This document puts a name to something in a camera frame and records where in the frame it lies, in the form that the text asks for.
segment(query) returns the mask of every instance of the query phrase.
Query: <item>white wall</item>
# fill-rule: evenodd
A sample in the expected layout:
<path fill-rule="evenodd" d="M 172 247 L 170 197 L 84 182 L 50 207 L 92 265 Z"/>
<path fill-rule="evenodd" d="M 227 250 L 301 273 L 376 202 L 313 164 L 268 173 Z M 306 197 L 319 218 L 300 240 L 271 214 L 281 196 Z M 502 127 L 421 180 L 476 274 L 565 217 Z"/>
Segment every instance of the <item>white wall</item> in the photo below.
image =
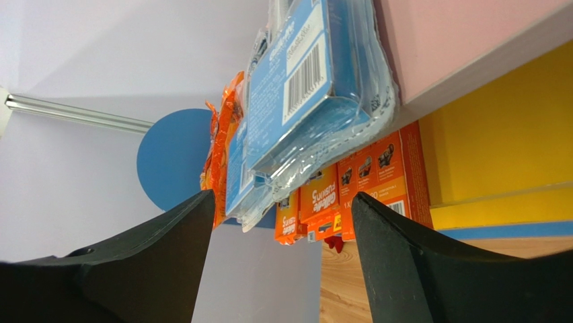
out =
<path fill-rule="evenodd" d="M 0 139 L 0 260 L 70 251 L 158 214 L 139 185 L 142 136 L 14 112 Z M 321 246 L 213 232 L 194 322 L 317 322 Z"/>

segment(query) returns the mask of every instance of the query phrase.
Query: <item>blue circle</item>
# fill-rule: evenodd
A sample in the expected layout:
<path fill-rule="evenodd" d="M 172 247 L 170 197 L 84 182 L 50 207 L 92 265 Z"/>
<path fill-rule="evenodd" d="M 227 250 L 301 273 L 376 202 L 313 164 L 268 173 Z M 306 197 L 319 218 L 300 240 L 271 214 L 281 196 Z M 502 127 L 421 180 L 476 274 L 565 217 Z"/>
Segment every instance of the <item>blue circle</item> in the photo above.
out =
<path fill-rule="evenodd" d="M 147 131 L 137 152 L 145 194 L 168 211 L 200 191 L 199 176 L 211 146 L 211 111 L 171 113 Z"/>

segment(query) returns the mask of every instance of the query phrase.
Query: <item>red object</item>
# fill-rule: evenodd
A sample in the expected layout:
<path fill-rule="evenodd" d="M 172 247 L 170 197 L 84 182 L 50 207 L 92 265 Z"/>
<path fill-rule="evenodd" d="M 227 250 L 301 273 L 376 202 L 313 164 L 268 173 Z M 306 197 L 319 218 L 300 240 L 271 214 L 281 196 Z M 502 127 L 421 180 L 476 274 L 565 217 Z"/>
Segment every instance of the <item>red object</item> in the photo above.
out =
<path fill-rule="evenodd" d="M 328 244 L 328 248 L 336 248 L 337 253 L 342 252 L 342 246 L 344 242 L 342 241 L 342 237 L 332 236 L 324 239 L 324 242 Z"/>

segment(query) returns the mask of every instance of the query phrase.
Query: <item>white barcode label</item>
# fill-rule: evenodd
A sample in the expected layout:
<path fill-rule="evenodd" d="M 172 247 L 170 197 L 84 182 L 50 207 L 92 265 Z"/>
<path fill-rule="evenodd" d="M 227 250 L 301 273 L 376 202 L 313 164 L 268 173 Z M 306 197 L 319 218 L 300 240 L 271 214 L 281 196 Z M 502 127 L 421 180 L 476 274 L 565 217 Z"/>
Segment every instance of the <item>white barcode label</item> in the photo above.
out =
<path fill-rule="evenodd" d="M 326 82 L 325 47 L 322 35 L 284 84 L 282 124 L 289 121 Z"/>
<path fill-rule="evenodd" d="M 241 182 L 239 185 L 239 192 L 243 192 L 245 187 L 253 180 L 253 174 L 249 172 L 247 168 L 247 162 L 243 161 L 243 165 L 241 165 Z"/>
<path fill-rule="evenodd" d="M 309 242 L 316 242 L 315 232 L 310 231 L 308 236 Z"/>
<path fill-rule="evenodd" d="M 404 201 L 398 201 L 396 203 L 391 203 L 386 206 L 392 209 L 392 211 L 399 213 L 402 216 L 406 216 L 406 213 L 404 212 Z"/>

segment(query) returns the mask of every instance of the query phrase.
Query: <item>barcode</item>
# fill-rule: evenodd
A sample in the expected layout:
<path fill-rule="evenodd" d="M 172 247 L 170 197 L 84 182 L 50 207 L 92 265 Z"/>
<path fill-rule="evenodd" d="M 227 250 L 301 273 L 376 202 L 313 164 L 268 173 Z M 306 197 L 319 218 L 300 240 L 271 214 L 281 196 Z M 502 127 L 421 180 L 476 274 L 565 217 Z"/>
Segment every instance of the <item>barcode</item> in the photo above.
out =
<path fill-rule="evenodd" d="M 404 213 L 404 201 L 398 201 L 396 203 L 391 203 L 386 206 L 392 209 L 392 211 L 399 213 L 402 216 L 406 216 L 406 214 Z"/>
<path fill-rule="evenodd" d="M 309 242 L 316 242 L 316 237 L 314 231 L 309 232 Z"/>
<path fill-rule="evenodd" d="M 239 185 L 239 191 L 242 192 L 252 180 L 253 174 L 249 172 L 247 162 L 243 161 L 243 165 L 241 165 L 241 183 Z"/>
<path fill-rule="evenodd" d="M 316 92 L 325 79 L 321 62 L 321 39 L 314 45 L 299 68 L 284 84 L 285 105 L 282 110 L 282 123 L 288 121 Z"/>

